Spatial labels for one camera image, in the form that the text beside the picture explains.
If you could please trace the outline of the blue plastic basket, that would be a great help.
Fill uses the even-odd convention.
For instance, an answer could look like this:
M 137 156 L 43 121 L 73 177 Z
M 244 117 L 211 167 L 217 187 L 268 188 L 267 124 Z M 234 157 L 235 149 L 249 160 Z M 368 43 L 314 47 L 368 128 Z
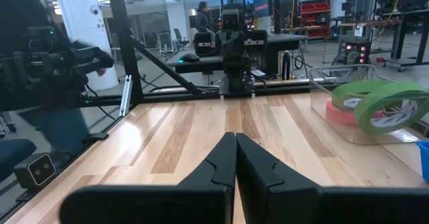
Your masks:
M 419 141 L 417 145 L 420 149 L 422 177 L 429 183 L 429 141 Z

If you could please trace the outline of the silver aluminium bar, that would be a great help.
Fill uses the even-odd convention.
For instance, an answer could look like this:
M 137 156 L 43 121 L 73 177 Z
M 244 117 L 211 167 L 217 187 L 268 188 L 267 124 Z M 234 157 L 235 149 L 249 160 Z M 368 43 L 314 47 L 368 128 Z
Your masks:
M 124 117 L 129 112 L 133 79 L 131 75 L 127 75 L 124 80 L 123 94 L 119 109 L 119 116 Z

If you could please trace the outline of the black computer mouse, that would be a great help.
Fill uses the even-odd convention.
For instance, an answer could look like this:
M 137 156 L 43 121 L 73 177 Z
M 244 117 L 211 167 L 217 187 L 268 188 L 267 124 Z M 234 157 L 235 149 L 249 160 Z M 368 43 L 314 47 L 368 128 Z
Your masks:
M 179 58 L 178 62 L 179 63 L 183 63 L 183 62 L 198 62 L 199 60 L 200 60 L 200 58 L 197 55 L 188 53 L 188 54 L 182 55 Z

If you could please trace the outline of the blue chair seat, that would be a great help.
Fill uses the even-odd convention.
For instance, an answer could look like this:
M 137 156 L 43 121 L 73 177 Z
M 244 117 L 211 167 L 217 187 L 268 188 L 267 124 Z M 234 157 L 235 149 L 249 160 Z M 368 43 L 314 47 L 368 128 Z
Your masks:
M 36 151 L 28 139 L 0 139 L 0 182 L 11 174 L 14 167 Z

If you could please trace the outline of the black table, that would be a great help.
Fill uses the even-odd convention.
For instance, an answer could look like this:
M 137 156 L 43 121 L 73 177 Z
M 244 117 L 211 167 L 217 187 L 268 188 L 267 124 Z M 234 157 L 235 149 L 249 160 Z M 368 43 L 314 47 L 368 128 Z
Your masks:
M 429 39 L 429 9 L 409 11 L 405 13 L 394 13 L 393 15 L 398 16 L 401 22 L 398 24 L 393 35 L 393 44 L 390 59 L 384 60 L 383 66 L 386 67 L 387 63 L 395 64 L 398 67 L 397 71 L 402 72 L 406 67 L 429 65 L 429 61 L 424 61 L 426 44 Z M 422 23 L 422 37 L 418 46 L 417 56 L 408 58 L 408 60 L 414 60 L 414 62 L 404 62 L 401 60 L 402 50 L 406 30 L 410 22 Z

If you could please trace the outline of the white office chair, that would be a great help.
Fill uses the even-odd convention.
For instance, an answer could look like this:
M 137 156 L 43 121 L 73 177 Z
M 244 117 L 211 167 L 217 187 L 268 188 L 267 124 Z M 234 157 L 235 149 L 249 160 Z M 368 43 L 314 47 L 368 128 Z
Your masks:
M 168 32 L 158 34 L 158 46 L 161 54 L 175 52 L 171 34 Z

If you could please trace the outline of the clear plastic container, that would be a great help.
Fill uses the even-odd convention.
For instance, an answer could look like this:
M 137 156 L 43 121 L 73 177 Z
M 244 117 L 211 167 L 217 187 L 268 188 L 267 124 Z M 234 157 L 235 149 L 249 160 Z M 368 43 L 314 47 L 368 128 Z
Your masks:
M 352 144 L 406 144 L 429 139 L 429 113 L 417 122 L 397 131 L 383 134 L 369 134 L 358 126 L 343 125 L 326 117 L 326 104 L 332 100 L 332 91 L 345 83 L 360 80 L 388 80 L 379 76 L 376 69 L 368 64 L 352 64 L 343 66 L 329 66 L 312 68 L 309 71 L 310 106 L 330 127 L 344 140 Z

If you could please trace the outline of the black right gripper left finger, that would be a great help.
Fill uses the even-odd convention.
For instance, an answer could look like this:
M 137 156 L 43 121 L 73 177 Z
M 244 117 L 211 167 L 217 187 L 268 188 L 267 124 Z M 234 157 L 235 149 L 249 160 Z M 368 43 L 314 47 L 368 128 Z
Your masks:
M 94 185 L 69 194 L 61 224 L 232 224 L 237 140 L 226 133 L 176 185 Z

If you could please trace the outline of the black frame bracket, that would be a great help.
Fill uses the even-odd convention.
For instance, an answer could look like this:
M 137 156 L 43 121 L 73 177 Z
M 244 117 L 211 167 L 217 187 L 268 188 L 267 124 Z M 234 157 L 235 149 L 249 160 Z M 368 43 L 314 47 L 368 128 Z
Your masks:
M 104 132 L 99 132 L 99 133 L 90 133 L 89 135 L 87 135 L 82 143 L 87 145 L 87 144 L 93 144 L 97 141 L 101 141 L 101 140 L 106 140 L 109 137 L 109 134 L 104 133 Z

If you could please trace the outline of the black box with red lights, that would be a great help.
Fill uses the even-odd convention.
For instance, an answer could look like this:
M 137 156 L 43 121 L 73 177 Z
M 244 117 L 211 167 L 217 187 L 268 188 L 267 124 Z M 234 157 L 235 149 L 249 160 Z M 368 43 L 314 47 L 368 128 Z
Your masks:
M 345 46 L 346 64 L 369 64 L 370 42 L 347 42 Z

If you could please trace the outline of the shelf with red bins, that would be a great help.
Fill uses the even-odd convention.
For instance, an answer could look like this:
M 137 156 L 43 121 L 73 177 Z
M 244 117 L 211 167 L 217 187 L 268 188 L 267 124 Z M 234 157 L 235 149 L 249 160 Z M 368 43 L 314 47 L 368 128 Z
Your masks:
M 299 0 L 298 23 L 309 40 L 330 37 L 330 0 Z

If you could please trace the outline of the white round column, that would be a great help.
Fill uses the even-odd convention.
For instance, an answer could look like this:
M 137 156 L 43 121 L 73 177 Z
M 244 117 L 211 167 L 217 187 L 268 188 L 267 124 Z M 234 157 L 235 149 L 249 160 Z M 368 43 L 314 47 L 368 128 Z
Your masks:
M 57 0 L 57 2 L 69 38 L 97 46 L 111 54 L 98 0 Z

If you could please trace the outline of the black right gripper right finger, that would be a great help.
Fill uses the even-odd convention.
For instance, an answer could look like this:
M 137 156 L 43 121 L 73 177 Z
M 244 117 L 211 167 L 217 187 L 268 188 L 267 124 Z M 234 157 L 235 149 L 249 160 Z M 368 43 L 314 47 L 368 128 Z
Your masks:
M 321 186 L 243 133 L 237 182 L 247 224 L 429 224 L 429 189 Z

